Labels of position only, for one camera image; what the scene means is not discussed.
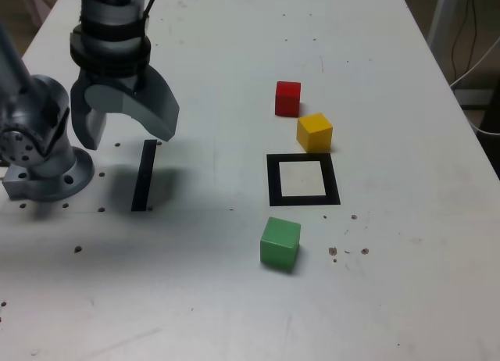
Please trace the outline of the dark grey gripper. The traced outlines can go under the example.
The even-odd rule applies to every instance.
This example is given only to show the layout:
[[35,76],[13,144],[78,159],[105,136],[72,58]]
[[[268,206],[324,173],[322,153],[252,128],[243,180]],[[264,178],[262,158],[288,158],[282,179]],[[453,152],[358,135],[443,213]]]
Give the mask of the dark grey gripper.
[[151,135],[168,141],[175,135],[180,106],[160,73],[146,66],[128,77],[111,77],[81,68],[71,87],[70,109],[80,143],[86,149],[97,150],[107,114],[129,116]]

